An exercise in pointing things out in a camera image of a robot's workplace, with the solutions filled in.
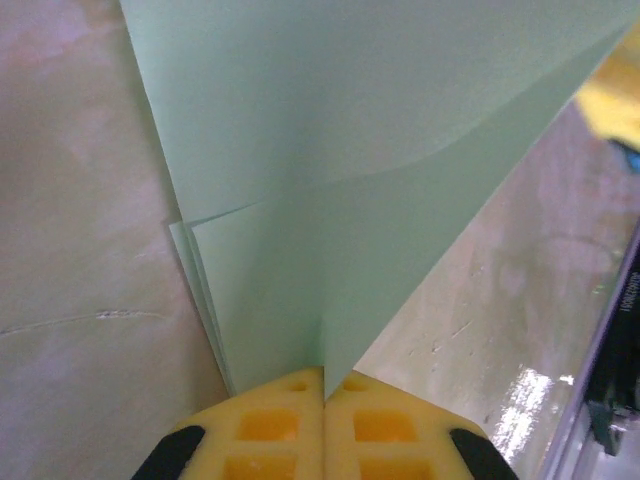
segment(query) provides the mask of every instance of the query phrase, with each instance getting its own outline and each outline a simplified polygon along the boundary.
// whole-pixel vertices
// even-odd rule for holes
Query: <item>stained surface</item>
[[[128,478],[225,395],[164,159],[116,1],[3,1],[0,32],[0,478]],[[529,478],[640,213],[621,162],[569,107],[360,368]]]
[[[118,2],[1,1],[0,478],[131,478],[226,396],[177,218]]]

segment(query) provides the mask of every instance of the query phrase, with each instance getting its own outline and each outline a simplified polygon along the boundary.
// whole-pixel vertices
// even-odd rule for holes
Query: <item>black rubber pad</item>
[[[178,480],[204,434],[204,428],[192,425],[167,435],[131,480]]]
[[[451,430],[449,436],[475,480],[518,480],[500,452],[486,438],[463,428]]]

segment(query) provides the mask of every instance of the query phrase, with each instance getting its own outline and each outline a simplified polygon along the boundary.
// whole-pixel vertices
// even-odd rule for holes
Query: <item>blue object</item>
[[[633,173],[640,173],[640,152],[622,143],[620,140],[611,140],[611,143],[622,150],[631,171]]]

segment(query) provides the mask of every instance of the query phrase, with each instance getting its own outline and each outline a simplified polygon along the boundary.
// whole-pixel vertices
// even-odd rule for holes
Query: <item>paper sheet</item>
[[[222,349],[223,339],[220,335],[218,325],[214,321],[215,315],[213,314],[211,293],[195,238],[193,238],[191,229],[186,227],[182,222],[169,225],[169,230],[173,238],[173,243],[176,246],[178,257],[182,263],[182,268],[187,277],[187,283],[189,284],[193,301],[196,304],[196,309],[198,310],[204,329],[207,332],[207,337],[213,348],[213,354],[216,357],[220,373],[227,386],[227,390],[232,393],[234,390],[231,379],[229,378],[229,369]]]
[[[638,7],[122,5],[230,389],[328,392]]]

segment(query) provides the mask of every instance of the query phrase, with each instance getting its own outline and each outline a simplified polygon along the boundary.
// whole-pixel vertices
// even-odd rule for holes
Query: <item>yellow object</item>
[[[323,386],[321,368],[302,370],[181,422],[211,434],[180,480],[321,480]]]
[[[302,370],[178,424],[134,480],[515,479],[474,423],[352,372]]]
[[[327,479],[473,479],[448,432],[484,432],[402,390],[352,372],[324,413]]]
[[[640,150],[640,23],[576,94],[596,135]]]

